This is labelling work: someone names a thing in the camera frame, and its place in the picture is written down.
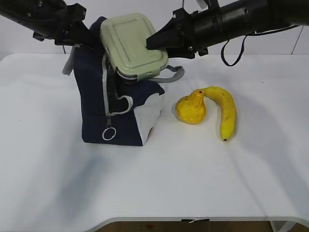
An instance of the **navy blue backpack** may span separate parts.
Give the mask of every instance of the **navy blue backpack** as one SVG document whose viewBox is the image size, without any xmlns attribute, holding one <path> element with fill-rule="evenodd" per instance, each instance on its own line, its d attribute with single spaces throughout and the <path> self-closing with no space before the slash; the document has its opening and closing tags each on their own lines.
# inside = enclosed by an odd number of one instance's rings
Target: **navy blue backpack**
<svg viewBox="0 0 309 232">
<path fill-rule="evenodd" d="M 105 19 L 100 17 L 90 28 L 98 38 Z M 72 53 L 71 66 L 81 94 L 83 140 L 95 144 L 144 145 L 163 107 L 163 88 L 153 81 L 126 84 L 113 71 L 103 46 L 98 49 L 75 46 Z"/>
</svg>

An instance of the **zipper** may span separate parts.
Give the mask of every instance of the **zipper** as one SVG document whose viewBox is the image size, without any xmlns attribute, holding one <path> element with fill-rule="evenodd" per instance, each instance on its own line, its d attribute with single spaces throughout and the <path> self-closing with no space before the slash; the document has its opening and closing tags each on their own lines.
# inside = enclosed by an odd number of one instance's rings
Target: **zipper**
<svg viewBox="0 0 309 232">
<path fill-rule="evenodd" d="M 104 130 L 103 134 L 102 134 L 102 138 L 105 141 L 109 141 L 112 140 L 116 134 L 117 134 L 117 130 L 116 128 L 112 127 L 112 116 L 114 115 L 123 115 L 127 112 L 129 112 L 133 106 L 133 99 L 130 96 L 122 96 L 118 99 L 122 99 L 122 98 L 126 98 L 127 102 L 128 102 L 128 109 L 126 111 L 123 112 L 110 112 L 110 106 L 109 106 L 109 102 L 108 102 L 108 94 L 107 94 L 107 68 L 106 68 L 106 54 L 103 55 L 103 59 L 102 59 L 102 85 L 103 85 L 103 100 L 104 100 L 104 108 L 105 108 L 105 116 L 106 116 L 106 129 Z M 112 131 L 112 136 L 110 138 L 106 138 L 106 133 L 108 131 Z"/>
<path fill-rule="evenodd" d="M 112 115 L 110 114 L 110 106 L 109 106 L 109 102 L 108 102 L 106 54 L 103 55 L 102 71 L 103 71 L 103 74 L 102 74 L 103 100 L 104 100 L 105 116 L 106 116 L 106 129 L 104 130 L 104 132 L 102 134 L 102 138 L 105 141 L 110 141 L 116 136 L 117 130 L 116 130 L 116 128 L 112 127 Z M 112 131 L 112 136 L 110 136 L 110 138 L 107 138 L 107 135 L 106 135 L 106 133 L 108 131 Z"/>
</svg>

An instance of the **floor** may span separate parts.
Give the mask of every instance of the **floor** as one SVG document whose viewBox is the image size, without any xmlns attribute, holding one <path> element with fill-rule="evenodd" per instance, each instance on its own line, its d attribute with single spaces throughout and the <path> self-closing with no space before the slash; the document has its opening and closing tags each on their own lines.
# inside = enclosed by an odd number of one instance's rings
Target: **floor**
<svg viewBox="0 0 309 232">
<path fill-rule="evenodd" d="M 116 222 L 97 232 L 273 232 L 269 222 Z M 297 224 L 290 232 L 309 232 Z"/>
</svg>

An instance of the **white fabric panel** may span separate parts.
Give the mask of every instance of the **white fabric panel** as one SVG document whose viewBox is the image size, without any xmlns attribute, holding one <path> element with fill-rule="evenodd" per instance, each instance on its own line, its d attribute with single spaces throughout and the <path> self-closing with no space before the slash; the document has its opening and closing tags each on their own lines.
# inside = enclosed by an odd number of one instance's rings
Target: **white fabric panel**
<svg viewBox="0 0 309 232">
<path fill-rule="evenodd" d="M 145 105 L 136 107 L 134 114 L 136 123 L 139 128 L 140 137 L 143 144 L 148 139 L 149 132 L 154 127 L 157 119 L 160 116 L 164 104 L 164 94 L 158 93 L 151 95 L 145 102 Z"/>
</svg>

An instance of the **black cable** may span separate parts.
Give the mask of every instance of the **black cable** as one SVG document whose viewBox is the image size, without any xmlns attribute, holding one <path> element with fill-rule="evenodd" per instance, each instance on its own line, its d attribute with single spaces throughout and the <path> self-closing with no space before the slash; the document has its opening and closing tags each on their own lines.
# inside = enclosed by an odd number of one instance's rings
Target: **black cable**
<svg viewBox="0 0 309 232">
<path fill-rule="evenodd" d="M 63 53 L 66 54 L 67 53 L 66 48 L 62 46 L 62 49 L 63 49 Z"/>
<path fill-rule="evenodd" d="M 241 59 L 241 57 L 242 57 L 242 55 L 243 55 L 243 53 L 244 53 L 244 51 L 245 51 L 245 41 L 246 41 L 246 38 L 247 38 L 247 37 L 248 37 L 248 36 L 246 35 L 245 38 L 243 38 L 243 41 L 242 41 L 242 44 L 241 44 L 240 54 L 239 54 L 238 58 L 236 59 L 236 61 L 235 61 L 233 64 L 229 64 L 229 63 L 226 61 L 225 56 L 224 56 L 225 47 L 227 46 L 227 44 L 228 44 L 230 41 L 228 40 L 228 41 L 226 42 L 226 44 L 224 44 L 224 46 L 223 46 L 223 48 L 222 48 L 222 50 L 221 50 L 221 59 L 222 59 L 223 63 L 224 63 L 226 66 L 228 66 L 228 67 L 233 67 L 233 66 L 235 66 L 235 65 L 240 61 L 240 59 Z"/>
<path fill-rule="evenodd" d="M 228 40 L 226 42 L 226 44 L 224 44 L 222 50 L 221 50 L 221 59 L 223 61 L 223 63 L 228 66 L 228 67 L 233 67 L 235 66 L 236 64 L 238 64 L 238 62 L 240 61 L 244 51 L 245 51 L 245 41 L 246 41 L 246 38 L 248 36 L 262 36 L 262 35 L 270 35 L 270 34 L 274 34 L 274 33 L 278 33 L 278 32 L 282 32 L 282 31 L 286 31 L 286 30 L 290 30 L 290 29 L 293 29 L 293 28 L 297 28 L 299 26 L 290 26 L 290 27 L 287 27 L 287 28 L 282 28 L 282 29 L 278 29 L 278 30 L 271 30 L 271 31 L 266 31 L 266 32 L 262 32 L 262 33 L 256 33 L 256 34 L 248 34 L 245 36 L 245 38 L 243 39 L 242 41 L 242 44 L 241 44 L 241 50 L 240 50 L 240 54 L 239 56 L 237 57 L 236 61 L 233 63 L 233 64 L 229 64 L 226 59 L 225 59 L 225 55 L 224 55 L 224 51 L 225 51 L 225 47 L 227 46 L 227 44 L 230 42 L 230 40 Z"/>
<path fill-rule="evenodd" d="M 293 28 L 297 28 L 299 26 L 290 26 L 287 28 L 282 28 L 282 29 L 278 29 L 278 30 L 271 30 L 271 31 L 266 31 L 266 32 L 262 32 L 262 33 L 256 33 L 256 34 L 249 34 L 248 36 L 261 36 L 261 35 L 270 35 L 270 34 L 274 34 L 274 33 L 278 33 L 278 32 L 283 32 L 286 30 L 290 30 Z"/>
</svg>

